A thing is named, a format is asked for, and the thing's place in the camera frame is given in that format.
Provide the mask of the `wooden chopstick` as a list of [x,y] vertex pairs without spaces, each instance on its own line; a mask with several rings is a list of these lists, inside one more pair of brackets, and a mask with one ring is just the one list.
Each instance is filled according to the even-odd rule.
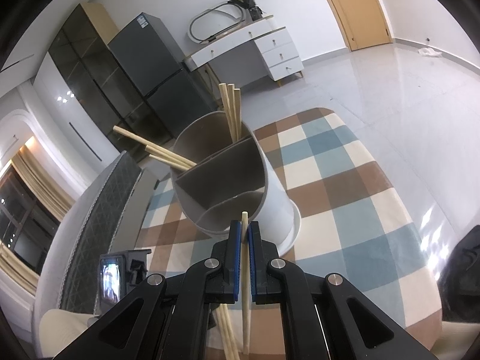
[[184,164],[184,165],[188,166],[190,169],[196,165],[196,163],[194,163],[193,161],[191,161],[187,158],[184,158],[184,157],[182,157],[178,154],[175,154],[174,152],[171,152],[170,150],[166,150],[166,149],[159,150],[158,148],[155,148],[151,145],[147,145],[145,147],[145,151],[149,155],[159,156],[161,158],[166,158],[168,160]]
[[143,137],[141,137],[141,136],[138,136],[138,135],[136,135],[136,134],[134,134],[134,133],[131,133],[130,131],[128,131],[128,130],[122,128],[122,127],[114,126],[114,127],[113,127],[113,130],[114,130],[116,133],[120,133],[121,135],[123,135],[123,136],[125,136],[125,137],[131,138],[131,139],[133,139],[134,141],[137,141],[137,142],[141,143],[141,144],[144,145],[144,146],[147,146],[147,145],[153,146],[153,147],[155,147],[155,148],[158,148],[159,150],[161,150],[161,149],[166,149],[166,148],[164,148],[164,147],[162,147],[162,146],[160,146],[160,145],[154,144],[154,142],[148,141],[147,139],[145,139],[145,138],[143,138]]
[[233,90],[233,105],[237,140],[239,141],[242,137],[241,90],[239,88]]
[[242,352],[245,355],[250,353],[250,267],[248,247],[248,212],[241,213],[241,311],[242,311]]
[[230,340],[228,326],[226,323],[225,307],[226,307],[225,304],[219,304],[219,306],[216,308],[216,319],[220,329],[220,336],[222,339],[225,358],[227,360],[233,360],[234,352],[233,352],[233,347]]
[[227,92],[227,84],[220,83],[218,87],[219,87],[219,92],[220,92],[220,96],[221,96],[221,100],[224,108],[224,113],[229,126],[229,133],[233,141],[233,126],[232,126],[232,121],[230,119],[230,101],[229,101],[228,92]]

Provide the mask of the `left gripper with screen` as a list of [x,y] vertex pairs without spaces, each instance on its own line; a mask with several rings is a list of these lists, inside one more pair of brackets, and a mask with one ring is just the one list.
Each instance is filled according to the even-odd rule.
[[151,249],[102,254],[98,265],[100,313],[105,314],[147,276],[146,257]]

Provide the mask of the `wooden chopstick on table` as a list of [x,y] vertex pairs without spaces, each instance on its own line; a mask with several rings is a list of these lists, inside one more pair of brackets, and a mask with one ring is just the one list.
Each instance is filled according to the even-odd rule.
[[216,308],[216,319],[220,329],[220,336],[222,339],[225,358],[227,360],[233,360],[234,352],[233,352],[233,347],[230,340],[228,326],[226,323],[225,307],[226,307],[225,304],[219,304],[219,306]]

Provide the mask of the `checkered blue brown rug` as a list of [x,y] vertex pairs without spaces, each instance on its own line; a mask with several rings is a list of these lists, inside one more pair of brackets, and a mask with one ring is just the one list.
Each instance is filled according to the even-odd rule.
[[[399,194],[331,110],[313,108],[255,131],[302,218],[284,257],[312,275],[340,273],[428,350],[441,335],[437,284]],[[166,277],[208,257],[216,240],[182,213],[166,175],[154,189],[136,249]],[[252,306],[250,354],[285,359],[278,306]]]

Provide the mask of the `grey quilted bed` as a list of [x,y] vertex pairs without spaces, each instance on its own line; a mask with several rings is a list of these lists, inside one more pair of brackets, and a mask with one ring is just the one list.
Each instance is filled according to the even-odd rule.
[[101,255],[134,248],[156,176],[122,152],[66,213],[46,256],[32,308],[32,343],[41,354],[40,322],[52,309],[93,314]]

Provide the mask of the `black bag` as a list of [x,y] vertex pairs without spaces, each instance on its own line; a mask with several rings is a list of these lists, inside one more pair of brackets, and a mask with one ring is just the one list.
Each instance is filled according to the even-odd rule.
[[442,319],[479,323],[479,225],[454,247],[438,281]]

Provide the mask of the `white utensil holder cup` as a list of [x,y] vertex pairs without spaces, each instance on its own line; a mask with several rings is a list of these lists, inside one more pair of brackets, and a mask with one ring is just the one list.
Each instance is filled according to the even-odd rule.
[[173,150],[195,164],[184,172],[172,169],[171,178],[185,217],[200,232],[226,238],[231,221],[247,212],[279,255],[293,247],[301,227],[298,206],[247,125],[232,141],[225,113],[212,112],[184,129]]

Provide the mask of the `beige curtain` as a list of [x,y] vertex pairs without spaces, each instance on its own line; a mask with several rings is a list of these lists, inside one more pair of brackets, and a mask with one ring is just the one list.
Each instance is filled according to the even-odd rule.
[[1,171],[1,269],[31,295],[72,205],[69,195],[25,151]]

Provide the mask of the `black glass cabinet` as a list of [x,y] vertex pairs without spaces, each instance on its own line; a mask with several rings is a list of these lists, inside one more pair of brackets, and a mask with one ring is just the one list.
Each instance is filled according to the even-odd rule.
[[117,150],[140,161],[146,152],[138,142],[116,133],[116,125],[157,145],[169,142],[172,135],[109,50],[107,44],[117,33],[103,6],[84,2],[58,31],[49,55],[97,129]]

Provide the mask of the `dark grey refrigerator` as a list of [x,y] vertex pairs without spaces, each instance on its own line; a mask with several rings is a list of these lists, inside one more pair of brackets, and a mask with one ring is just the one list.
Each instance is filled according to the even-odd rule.
[[182,49],[160,18],[140,13],[108,47],[172,136],[217,109],[203,78],[186,67]]

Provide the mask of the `white dressing table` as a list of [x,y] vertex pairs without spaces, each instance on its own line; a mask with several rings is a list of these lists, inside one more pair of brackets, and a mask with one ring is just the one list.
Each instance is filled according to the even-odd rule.
[[304,70],[287,28],[278,26],[272,15],[220,35],[187,56],[185,64],[191,72],[206,72],[217,84],[239,87],[263,77],[279,84]]

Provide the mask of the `white rag on floor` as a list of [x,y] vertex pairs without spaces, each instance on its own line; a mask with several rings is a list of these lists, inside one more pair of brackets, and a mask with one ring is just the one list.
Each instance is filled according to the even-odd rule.
[[443,55],[441,51],[437,51],[431,47],[422,47],[418,50],[419,55],[424,57],[439,58]]

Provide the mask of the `wooden door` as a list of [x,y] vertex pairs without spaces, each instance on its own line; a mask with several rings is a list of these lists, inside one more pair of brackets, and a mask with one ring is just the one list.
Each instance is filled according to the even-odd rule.
[[349,50],[361,50],[391,42],[378,0],[328,0]]

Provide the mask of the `green potted plant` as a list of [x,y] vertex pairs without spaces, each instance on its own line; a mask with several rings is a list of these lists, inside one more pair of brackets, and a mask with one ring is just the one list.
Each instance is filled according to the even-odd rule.
[[250,18],[252,21],[260,20],[263,18],[263,11],[256,4],[255,0],[229,0],[229,1],[247,10],[250,14]]

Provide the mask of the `gold frame stool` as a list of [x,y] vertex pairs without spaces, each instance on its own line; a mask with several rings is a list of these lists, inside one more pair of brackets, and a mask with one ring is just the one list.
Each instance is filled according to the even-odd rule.
[[216,101],[217,104],[221,104],[221,94],[219,92],[219,84],[221,80],[215,73],[210,63],[205,63],[203,66],[197,69],[197,73],[201,76],[208,93]]

